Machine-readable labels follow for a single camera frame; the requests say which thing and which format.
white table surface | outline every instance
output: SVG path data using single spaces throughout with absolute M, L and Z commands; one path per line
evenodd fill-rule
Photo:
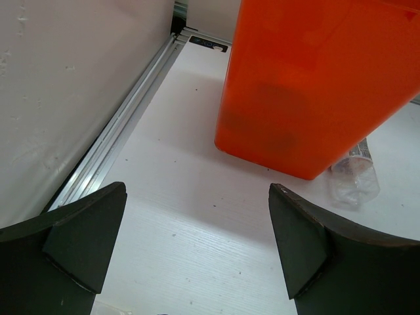
M 268 210 L 272 182 L 420 240 L 420 106 L 408 104 L 369 137 L 379 196 L 337 209 L 327 174 L 308 182 L 215 148 L 228 57 L 185 46 L 102 184 L 123 181 L 128 200 L 99 301 L 134 315 L 296 314 Z

white wall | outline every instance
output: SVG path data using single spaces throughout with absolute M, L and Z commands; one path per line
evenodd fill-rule
M 172 0 L 0 2 L 0 227 L 37 215 L 169 35 Z
M 186 24 L 215 37 L 233 40 L 241 0 L 188 0 Z

black sticker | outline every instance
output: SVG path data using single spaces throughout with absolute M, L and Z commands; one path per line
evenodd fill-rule
M 196 36 L 191 36 L 190 43 L 214 49 L 215 51 L 221 51 L 222 53 L 228 51 L 228 47 L 226 45 L 215 43 L 214 41 L 209 41 L 207 39 L 199 38 Z

orange bin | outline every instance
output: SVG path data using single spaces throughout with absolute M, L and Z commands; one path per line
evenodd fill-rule
M 313 179 L 420 91 L 420 0 L 242 0 L 216 146 Z

clear plastic bottle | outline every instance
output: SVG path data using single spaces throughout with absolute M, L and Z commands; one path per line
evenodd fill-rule
M 366 139 L 331 166 L 331 194 L 339 202 L 359 206 L 380 190 Z

